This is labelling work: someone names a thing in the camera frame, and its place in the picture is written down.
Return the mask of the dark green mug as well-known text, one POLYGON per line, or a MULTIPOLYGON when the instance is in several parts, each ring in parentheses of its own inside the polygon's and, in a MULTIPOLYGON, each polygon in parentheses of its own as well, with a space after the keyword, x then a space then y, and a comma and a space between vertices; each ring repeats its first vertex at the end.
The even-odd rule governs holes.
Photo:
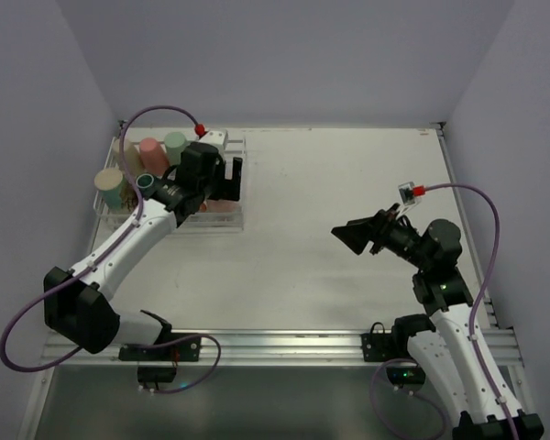
POLYGON ((143 173, 136 177, 136 185, 141 193, 151 188, 155 183, 156 177, 150 173, 143 173))

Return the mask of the floral beige mug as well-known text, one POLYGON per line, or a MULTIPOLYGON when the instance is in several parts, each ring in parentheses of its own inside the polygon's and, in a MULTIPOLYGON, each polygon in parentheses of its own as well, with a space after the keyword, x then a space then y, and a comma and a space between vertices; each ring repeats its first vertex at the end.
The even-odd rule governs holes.
POLYGON ((118 168, 105 168, 94 177, 93 183, 108 209, 114 213, 135 209, 137 197, 118 168))

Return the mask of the light pink mug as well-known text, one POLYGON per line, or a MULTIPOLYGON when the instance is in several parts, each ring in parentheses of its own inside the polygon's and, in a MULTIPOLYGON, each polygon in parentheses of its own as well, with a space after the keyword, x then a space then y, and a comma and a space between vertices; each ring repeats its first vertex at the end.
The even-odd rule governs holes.
POLYGON ((202 214, 229 214, 239 209, 239 203, 228 200, 206 200, 198 209, 202 214))

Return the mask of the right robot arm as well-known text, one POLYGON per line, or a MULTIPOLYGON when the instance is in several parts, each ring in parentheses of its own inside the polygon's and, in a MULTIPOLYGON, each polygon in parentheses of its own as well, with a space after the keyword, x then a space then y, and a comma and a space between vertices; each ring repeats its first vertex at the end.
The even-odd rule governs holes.
POLYGON ((455 439, 539 439, 540 417, 528 413, 510 387, 476 323, 473 298, 458 269, 457 225, 436 219, 418 233, 398 205, 336 226, 332 234, 360 255, 387 249, 412 264, 413 293, 423 313, 391 329, 399 361, 414 361, 437 391, 455 439))

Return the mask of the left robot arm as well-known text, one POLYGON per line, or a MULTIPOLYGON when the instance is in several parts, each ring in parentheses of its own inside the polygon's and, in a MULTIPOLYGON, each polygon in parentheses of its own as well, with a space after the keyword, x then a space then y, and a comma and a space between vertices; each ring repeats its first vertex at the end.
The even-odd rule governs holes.
POLYGON ((213 130, 191 142, 181 161, 161 177, 136 178, 141 204, 91 255, 44 279, 55 293, 44 301, 46 325, 79 348, 97 354, 111 345, 166 346, 171 324, 159 315, 122 313, 111 301, 133 268, 206 200, 238 201, 243 160, 226 160, 228 136, 213 130))

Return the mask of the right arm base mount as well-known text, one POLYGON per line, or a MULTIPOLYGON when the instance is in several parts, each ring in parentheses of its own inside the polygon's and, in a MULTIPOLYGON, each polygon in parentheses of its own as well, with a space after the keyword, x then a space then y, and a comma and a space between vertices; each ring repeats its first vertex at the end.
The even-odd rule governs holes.
POLYGON ((407 349, 410 334, 408 328, 395 324, 388 330, 381 322, 375 322, 360 335, 361 352, 365 362, 385 362, 396 358, 412 359, 407 349))

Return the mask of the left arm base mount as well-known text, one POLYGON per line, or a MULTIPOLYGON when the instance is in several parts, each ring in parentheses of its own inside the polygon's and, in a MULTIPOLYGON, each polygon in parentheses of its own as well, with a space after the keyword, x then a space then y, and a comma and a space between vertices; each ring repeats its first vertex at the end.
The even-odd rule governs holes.
POLYGON ((201 336, 195 333, 170 333, 156 345, 168 344, 162 348, 139 348, 123 346, 119 350, 121 361, 134 362, 197 362, 202 346, 201 336))

